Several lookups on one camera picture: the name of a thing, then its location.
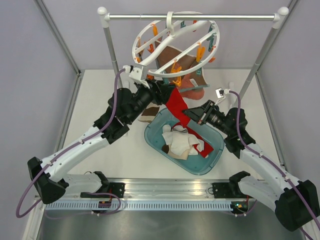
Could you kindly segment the red sock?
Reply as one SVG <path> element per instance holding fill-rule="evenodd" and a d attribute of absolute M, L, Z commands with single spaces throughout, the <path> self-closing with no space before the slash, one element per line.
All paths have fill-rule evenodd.
<path fill-rule="evenodd" d="M 191 119 L 183 113 L 184 110 L 188 109 L 188 106 L 176 88 L 171 92 L 165 106 L 183 127 L 189 124 Z"/>
<path fill-rule="evenodd" d="M 214 148 L 205 141 L 198 133 L 193 129 L 187 127 L 188 133 L 193 135 L 197 140 L 192 144 L 193 148 L 203 157 L 208 158 L 209 154 L 214 151 Z"/>

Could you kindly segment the teal plastic basin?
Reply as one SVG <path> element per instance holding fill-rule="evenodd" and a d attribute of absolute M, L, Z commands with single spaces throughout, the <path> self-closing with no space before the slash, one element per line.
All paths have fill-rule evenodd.
<path fill-rule="evenodd" d="M 203 158 L 198 154 L 188 155 L 187 160 L 179 160 L 162 151 L 162 146 L 166 145 L 162 136 L 164 125 L 175 126 L 181 125 L 181 123 L 168 109 L 164 108 L 159 111 L 144 131 L 144 138 L 150 147 L 193 175 L 205 175 L 216 165 L 225 147 L 224 139 L 218 131 L 208 125 L 199 125 L 191 120 L 185 128 L 191 128 L 198 133 L 214 150 L 208 158 Z"/>

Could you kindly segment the white silver clothes rack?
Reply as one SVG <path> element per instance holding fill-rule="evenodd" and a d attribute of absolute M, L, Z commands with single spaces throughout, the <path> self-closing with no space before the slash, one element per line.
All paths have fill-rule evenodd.
<path fill-rule="evenodd" d="M 173 12 L 174 20 L 181 20 L 183 18 L 183 12 Z M 196 20 L 253 20 L 253 21 L 271 21 L 273 23 L 271 30 L 269 32 L 269 36 L 267 37 L 261 52 L 259 55 L 262 57 L 264 55 L 264 51 L 268 48 L 271 43 L 271 38 L 277 33 L 277 30 L 283 25 L 285 18 L 289 14 L 288 7 L 281 7 L 274 14 L 269 15 L 214 15 L 214 14 L 202 14 L 200 12 L 191 11 L 192 15 L 187 17 L 188 20 L 196 19 Z M 146 20 L 151 23 L 154 20 L 164 20 L 167 14 L 111 14 L 108 10 L 101 6 L 97 9 L 97 14 L 99 15 L 99 19 L 101 25 L 104 30 L 105 39 L 107 42 L 107 46 L 109 49 L 109 53 L 111 56 L 111 61 L 113 65 L 113 69 L 115 73 L 119 72 L 119 67 L 116 59 L 115 49 L 112 41 L 111 31 L 110 31 L 110 22 L 112 20 Z M 175 78 L 167 78 L 167 77 L 155 77 L 151 75 L 146 76 L 146 80 L 152 80 L 153 78 L 160 78 L 164 82 L 173 83 Z"/>

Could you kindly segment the white round clip hanger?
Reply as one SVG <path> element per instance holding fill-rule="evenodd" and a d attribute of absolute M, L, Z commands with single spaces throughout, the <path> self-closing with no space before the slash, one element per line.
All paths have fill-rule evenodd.
<path fill-rule="evenodd" d="M 132 58 L 135 64 L 147 67 L 147 75 L 159 78 L 176 78 L 203 68 L 215 60 L 220 45 L 220 29 L 214 20 L 187 18 L 191 11 L 182 13 L 183 18 L 174 19 L 174 12 L 165 15 L 164 20 L 148 23 L 137 35 L 132 45 Z M 181 50 L 181 53 L 157 68 L 156 58 L 168 46 Z M 189 70 L 174 70 L 177 60 L 185 55 L 196 57 L 197 65 Z"/>

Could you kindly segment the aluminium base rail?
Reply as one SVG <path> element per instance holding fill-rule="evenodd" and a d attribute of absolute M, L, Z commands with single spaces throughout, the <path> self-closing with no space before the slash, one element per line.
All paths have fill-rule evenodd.
<path fill-rule="evenodd" d="M 244 200 L 226 194 L 228 179 L 142 179 L 110 178 L 112 183 L 123 183 L 123 200 L 133 201 L 214 201 L 215 193 L 219 200 Z"/>

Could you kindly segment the coral brown towel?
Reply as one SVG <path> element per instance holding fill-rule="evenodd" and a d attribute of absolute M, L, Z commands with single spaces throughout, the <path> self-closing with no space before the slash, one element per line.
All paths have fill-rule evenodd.
<path fill-rule="evenodd" d="M 160 55 L 156 58 L 156 67 L 159 69 L 163 67 L 171 59 L 177 57 L 182 51 L 173 46 L 167 46 Z M 196 57 L 190 54 L 183 56 L 176 61 L 174 70 L 186 71 L 195 67 L 198 63 Z M 197 70 L 181 76 L 181 85 L 177 87 L 180 95 L 183 98 L 191 100 L 200 100 L 204 97 L 205 88 L 209 85 L 204 78 L 203 68 L 198 69 L 200 74 L 197 74 Z"/>

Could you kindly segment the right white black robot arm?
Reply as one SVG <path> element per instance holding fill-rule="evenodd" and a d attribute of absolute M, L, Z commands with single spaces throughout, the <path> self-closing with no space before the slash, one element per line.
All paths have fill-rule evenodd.
<path fill-rule="evenodd" d="M 260 182 L 244 171 L 230 177 L 228 192 L 239 198 L 253 197 L 271 209 L 278 221 L 293 232 L 314 221 L 320 224 L 320 204 L 316 186 L 310 181 L 302 181 L 280 165 L 269 159 L 261 147 L 246 131 L 245 111 L 233 107 L 227 114 L 211 100 L 205 104 L 183 111 L 199 125 L 209 124 L 225 133 L 225 146 L 238 159 L 253 168 L 262 178 Z"/>

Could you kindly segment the white black-striped sock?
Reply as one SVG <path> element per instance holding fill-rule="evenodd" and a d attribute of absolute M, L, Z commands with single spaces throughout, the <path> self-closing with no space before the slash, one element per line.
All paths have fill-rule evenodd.
<path fill-rule="evenodd" d="M 183 127 L 182 125 L 175 125 L 175 126 L 170 126 L 169 124 L 166 124 L 162 127 L 162 135 L 165 137 L 172 136 L 174 133 L 178 134 L 188 134 L 188 129 Z"/>

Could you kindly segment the white cloth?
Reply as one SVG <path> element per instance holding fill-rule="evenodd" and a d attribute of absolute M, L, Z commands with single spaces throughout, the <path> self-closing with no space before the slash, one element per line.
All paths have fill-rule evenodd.
<path fill-rule="evenodd" d="M 163 136 L 166 145 L 171 145 L 171 149 L 176 149 L 178 151 L 184 151 L 191 148 L 190 145 L 194 144 L 197 138 L 191 134 L 179 134 L 174 133 L 173 135 L 166 137 Z"/>

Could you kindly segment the white fluffy sock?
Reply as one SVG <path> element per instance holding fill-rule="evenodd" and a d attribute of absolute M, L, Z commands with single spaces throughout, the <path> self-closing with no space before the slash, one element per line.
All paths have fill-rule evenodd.
<path fill-rule="evenodd" d="M 188 154 L 190 156 L 196 156 L 202 151 L 203 151 L 203 147 L 202 147 L 202 145 L 200 143 L 193 144 L 193 145 L 190 145 L 190 150 L 189 150 Z"/>

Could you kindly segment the yellow clothes peg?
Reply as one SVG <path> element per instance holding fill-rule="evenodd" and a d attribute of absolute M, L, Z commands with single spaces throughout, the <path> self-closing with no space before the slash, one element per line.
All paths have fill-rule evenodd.
<path fill-rule="evenodd" d="M 175 84 L 176 87 L 179 88 L 179 87 L 182 85 L 182 78 L 181 78 L 181 76 L 177 76 L 177 77 L 175 78 L 175 80 L 173 80 L 172 82 Z"/>

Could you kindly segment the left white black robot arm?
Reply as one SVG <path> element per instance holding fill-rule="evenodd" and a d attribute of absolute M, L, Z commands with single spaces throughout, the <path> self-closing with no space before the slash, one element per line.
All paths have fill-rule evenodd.
<path fill-rule="evenodd" d="M 69 171 L 125 135 L 150 103 L 164 105 L 176 90 L 172 83 L 159 80 L 147 80 L 146 83 L 147 86 L 138 85 L 136 92 L 115 88 L 106 112 L 79 139 L 49 157 L 33 157 L 27 162 L 32 183 L 44 204 L 73 194 L 82 198 L 108 195 L 110 182 L 102 172 L 84 175 L 69 174 Z"/>

